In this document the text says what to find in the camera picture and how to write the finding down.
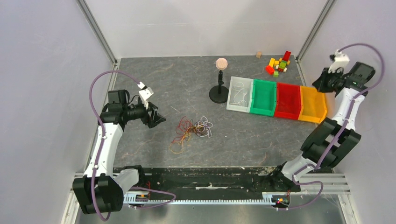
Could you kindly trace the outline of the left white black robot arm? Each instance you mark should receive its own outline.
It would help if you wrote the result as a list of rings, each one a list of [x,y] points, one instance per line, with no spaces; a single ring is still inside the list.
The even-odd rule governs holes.
[[[108,103],[99,116],[92,158],[82,177],[75,178],[72,184],[84,214],[120,211],[127,191],[145,188],[147,179],[142,166],[125,166],[115,175],[113,165],[117,146],[129,121],[139,119],[153,128],[166,120],[157,112],[158,107],[148,100],[152,95],[150,87],[141,90],[137,103],[132,104],[127,90],[108,92]]]

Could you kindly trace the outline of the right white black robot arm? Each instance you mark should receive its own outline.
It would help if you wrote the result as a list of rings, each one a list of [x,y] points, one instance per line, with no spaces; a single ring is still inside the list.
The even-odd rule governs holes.
[[[355,130],[355,117],[367,95],[365,84],[375,69],[356,62],[348,73],[338,68],[334,73],[324,68],[313,86],[322,93],[335,92],[338,110],[332,118],[325,118],[302,144],[302,154],[278,166],[270,174],[270,185],[284,189],[288,183],[315,169],[333,168],[359,143],[361,135]]]

